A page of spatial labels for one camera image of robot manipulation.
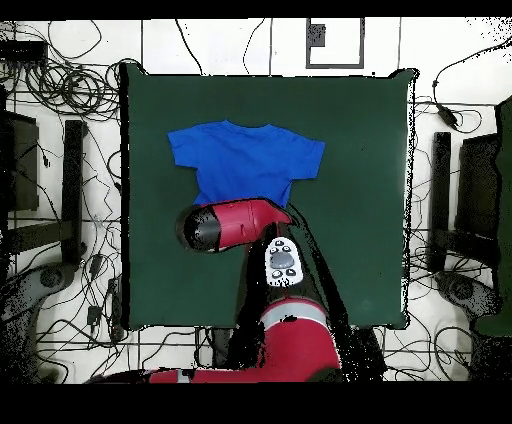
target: button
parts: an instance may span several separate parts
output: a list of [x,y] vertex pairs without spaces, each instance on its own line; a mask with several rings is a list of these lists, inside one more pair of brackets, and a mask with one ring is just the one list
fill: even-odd
[[270,257],[270,267],[272,269],[291,268],[295,261],[293,256],[285,252],[276,252]]

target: t-shirt sleeve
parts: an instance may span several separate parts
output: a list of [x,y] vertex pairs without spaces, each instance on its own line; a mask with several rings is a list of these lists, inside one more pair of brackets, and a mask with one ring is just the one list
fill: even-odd
[[309,140],[293,134],[290,140],[288,161],[290,179],[305,180],[316,178],[324,154],[323,141]]
[[201,134],[197,128],[170,131],[167,133],[171,143],[176,166],[199,168],[202,157]]

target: black cable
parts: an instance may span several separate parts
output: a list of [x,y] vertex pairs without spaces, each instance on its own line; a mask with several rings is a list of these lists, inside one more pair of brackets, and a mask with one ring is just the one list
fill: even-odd
[[245,71],[247,72],[247,75],[249,75],[249,70],[247,69],[247,66],[245,65],[245,55],[247,54],[247,49],[249,48],[249,44],[251,44],[252,36],[256,32],[256,30],[263,24],[263,22],[265,22],[265,19],[267,19],[267,18],[263,18],[262,21],[256,26],[256,28],[254,28],[252,30],[251,36],[249,37],[249,41],[247,42],[247,45],[245,46],[245,52],[244,52],[244,56],[242,57],[242,62],[244,64],[244,68],[245,68]]
[[53,44],[53,41],[52,41],[52,38],[51,38],[51,35],[50,35],[50,27],[52,25],[54,21],[50,21],[48,23],[48,41],[49,41],[49,44],[52,46],[53,50],[55,51],[55,53],[57,53],[60,58],[64,61],[68,61],[68,60],[74,60],[74,59],[80,59],[81,57],[85,56],[87,53],[90,53],[92,50],[94,50],[94,48],[101,43],[101,40],[103,39],[103,35],[101,34],[101,31],[100,29],[98,28],[98,25],[96,25],[96,22],[94,21],[90,21],[93,25],[94,25],[94,28],[96,29],[96,31],[98,32],[98,41],[87,51],[85,51],[84,53],[82,54],[79,54],[78,56],[64,56],[61,52],[59,52],[56,48],[55,48],[55,45]]
[[113,177],[121,179],[121,177],[120,177],[119,175],[114,174],[114,173],[112,172],[112,169],[110,168],[110,161],[112,160],[112,158],[113,158],[115,155],[117,155],[117,154],[119,154],[119,153],[121,153],[121,150],[118,150],[117,152],[114,152],[114,153],[112,153],[112,154],[109,156],[109,158],[108,158],[108,160],[107,160],[107,171],[108,171],[108,173],[109,173],[110,175],[112,175]]
[[[474,109],[471,109],[471,110],[468,110],[468,109],[465,109],[463,111],[455,111],[455,110],[451,110],[445,106],[442,106],[438,101],[437,101],[437,97],[436,97],[436,88],[437,86],[439,85],[439,77],[441,76],[441,74],[446,71],[447,69],[451,68],[452,66],[455,66],[455,65],[458,65],[460,63],[463,63],[469,59],[472,59],[473,57],[480,57],[480,55],[484,54],[484,53],[487,53],[491,50],[499,50],[499,49],[503,49],[503,48],[507,48],[509,47],[510,45],[512,45],[512,36],[508,37],[505,41],[501,42],[500,44],[497,44],[495,46],[491,46],[491,47],[487,47],[485,49],[481,49],[467,57],[465,57],[464,59],[460,59],[456,62],[453,62],[447,66],[445,66],[443,69],[441,69],[439,71],[439,73],[437,74],[436,78],[434,79],[434,81],[432,82],[432,92],[433,92],[433,97],[434,97],[434,102],[435,102],[435,105],[436,107],[438,108],[439,110],[439,115],[442,117],[442,119],[445,121],[445,123],[447,125],[449,125],[452,129],[454,129],[455,131],[461,133],[461,134],[471,134],[473,132],[475,132],[478,128],[480,128],[480,126],[482,125],[482,115],[480,114],[479,111],[477,110],[474,110]],[[474,128],[473,130],[471,131],[463,131],[461,129],[459,129],[460,126],[462,126],[462,123],[460,125],[457,124],[457,120],[456,118],[453,116],[454,113],[461,113],[461,112],[475,112],[478,114],[479,118],[480,118],[480,121],[477,125],[476,128]]]
[[146,361],[149,361],[150,359],[154,358],[162,350],[162,348],[165,346],[165,342],[166,342],[168,337],[176,336],[176,335],[179,335],[179,336],[190,336],[192,334],[194,334],[194,331],[190,331],[188,333],[182,333],[182,332],[179,332],[179,331],[172,331],[172,332],[168,333],[164,337],[164,339],[162,340],[162,343],[160,343],[160,346],[158,347],[158,349],[154,353],[152,353],[150,356],[148,356],[146,359],[144,359],[142,361],[142,369],[146,369],[145,368]]
[[201,64],[199,63],[199,61],[196,59],[196,57],[194,56],[194,53],[192,53],[192,50],[190,50],[190,47],[188,46],[188,43],[187,43],[187,40],[185,39],[185,35],[183,34],[183,31],[181,29],[181,25],[180,23],[178,22],[177,19],[174,20],[174,22],[176,22],[176,26],[178,27],[178,31],[180,32],[180,35],[181,35],[181,39],[183,40],[183,44],[185,44],[185,47],[187,48],[190,56],[192,56],[192,59],[194,59],[194,61],[196,62],[197,64],[197,67],[199,68],[199,74],[200,75],[203,75],[203,69],[201,68]]
[[464,330],[463,328],[460,328],[460,327],[457,327],[457,326],[449,326],[449,327],[444,327],[442,328],[441,330],[439,330],[436,335],[434,336],[434,355],[435,355],[435,358],[436,358],[436,361],[437,361],[437,366],[439,367],[439,369],[441,370],[441,372],[444,374],[444,376],[450,380],[450,381],[453,381],[453,379],[448,375],[448,373],[445,371],[445,369],[443,368],[443,366],[441,365],[441,358],[439,356],[439,347],[437,345],[437,339],[439,338],[439,336],[447,331],[447,330],[458,330],[462,333],[464,333],[466,336],[468,336],[471,341],[473,341],[473,335],[471,333],[469,333],[468,331]]

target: blue t-shirt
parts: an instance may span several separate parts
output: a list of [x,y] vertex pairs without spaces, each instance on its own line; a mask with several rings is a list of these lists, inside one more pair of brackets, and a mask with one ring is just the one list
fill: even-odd
[[266,197],[284,207],[293,180],[316,178],[325,143],[228,120],[168,133],[177,166],[197,168],[195,204]]

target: green mat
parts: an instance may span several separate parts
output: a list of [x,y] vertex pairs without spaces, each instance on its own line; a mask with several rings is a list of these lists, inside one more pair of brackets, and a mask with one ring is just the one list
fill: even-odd
[[512,336],[512,97],[495,108],[501,149],[496,166],[501,177],[498,245],[500,262],[493,283],[503,300],[497,315],[479,318],[475,330],[487,336]]
[[308,220],[351,324],[403,328],[414,70],[390,78],[200,77],[143,75],[127,65],[127,75],[130,328],[234,326],[243,249],[208,255],[179,245],[174,222],[198,187],[195,169],[174,165],[167,138],[171,130],[224,119],[326,142],[318,178],[295,181],[290,202]]

